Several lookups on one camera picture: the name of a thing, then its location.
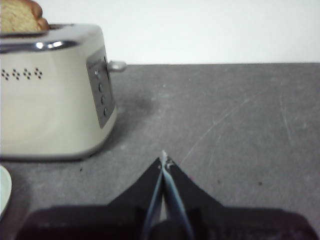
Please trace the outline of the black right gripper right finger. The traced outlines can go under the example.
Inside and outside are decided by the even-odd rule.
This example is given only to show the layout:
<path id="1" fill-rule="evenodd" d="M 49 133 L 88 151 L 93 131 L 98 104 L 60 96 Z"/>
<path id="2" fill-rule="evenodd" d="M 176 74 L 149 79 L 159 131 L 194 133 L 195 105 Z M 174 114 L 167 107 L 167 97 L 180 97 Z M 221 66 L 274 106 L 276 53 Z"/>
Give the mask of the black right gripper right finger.
<path id="1" fill-rule="evenodd" d="M 226 206 L 196 185 L 170 158 L 163 160 L 170 217 L 192 240 L 318 240 L 301 214 L 280 208 Z"/>

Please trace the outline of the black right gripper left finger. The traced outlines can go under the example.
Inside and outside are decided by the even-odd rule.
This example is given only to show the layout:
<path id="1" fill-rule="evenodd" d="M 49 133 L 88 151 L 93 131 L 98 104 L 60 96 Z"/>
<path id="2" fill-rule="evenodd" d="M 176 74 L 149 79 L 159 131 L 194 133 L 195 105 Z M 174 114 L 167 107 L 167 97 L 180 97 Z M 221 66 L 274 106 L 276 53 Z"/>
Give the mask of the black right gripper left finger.
<path id="1" fill-rule="evenodd" d="M 18 240 L 140 240 L 148 234 L 159 205 L 159 158 L 108 204 L 60 205 L 34 211 Z"/>

